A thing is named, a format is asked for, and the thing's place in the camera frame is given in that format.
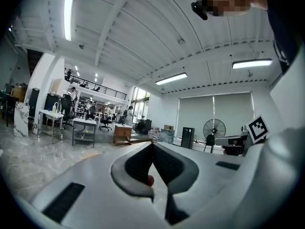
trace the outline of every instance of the black and white marker board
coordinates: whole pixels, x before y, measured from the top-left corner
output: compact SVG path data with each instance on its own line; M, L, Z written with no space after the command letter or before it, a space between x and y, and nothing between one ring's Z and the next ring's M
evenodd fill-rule
M250 123L248 123L247 129L254 144L260 139L267 136L269 133L266 122L264 121L261 115L255 118Z

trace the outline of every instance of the marble slab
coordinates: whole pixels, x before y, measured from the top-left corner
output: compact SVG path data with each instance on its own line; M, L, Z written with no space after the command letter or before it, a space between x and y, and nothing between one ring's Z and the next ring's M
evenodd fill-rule
M29 106L16 102L14 113L14 135L29 136Z

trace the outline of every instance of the fluorescent light fixture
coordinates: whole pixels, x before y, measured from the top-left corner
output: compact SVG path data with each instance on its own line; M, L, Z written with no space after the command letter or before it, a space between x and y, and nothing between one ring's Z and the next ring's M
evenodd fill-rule
M74 0L65 0L63 7L63 23L66 40L71 41L71 21Z
M269 66L271 64L272 64L272 59L238 61L238 62L233 62L233 69L257 67L257 66Z
M168 83L168 82L177 81L177 80L180 80L180 79L183 79L183 78L186 78L186 77L187 77L186 73L177 74L177 75L165 78L163 80L157 81L156 84L157 85L162 85L162 84L165 84L165 83Z

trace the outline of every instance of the box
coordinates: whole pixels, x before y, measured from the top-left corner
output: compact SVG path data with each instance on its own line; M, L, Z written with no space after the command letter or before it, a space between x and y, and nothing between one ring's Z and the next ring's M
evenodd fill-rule
M173 131L173 126L172 125L164 125L164 130L170 130Z
M12 89L12 96L19 99L19 102L23 103L25 94L27 92L28 86L23 86L19 88L13 88Z

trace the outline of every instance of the gray blind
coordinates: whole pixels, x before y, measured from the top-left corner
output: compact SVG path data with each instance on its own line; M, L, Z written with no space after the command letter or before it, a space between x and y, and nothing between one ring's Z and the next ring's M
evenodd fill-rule
M250 93L215 95L214 101L215 119L224 123L225 136L240 135L242 126L253 120Z
M204 124L213 119L213 97L195 97L180 99L177 136L182 136L183 127L195 128L194 138L205 139Z

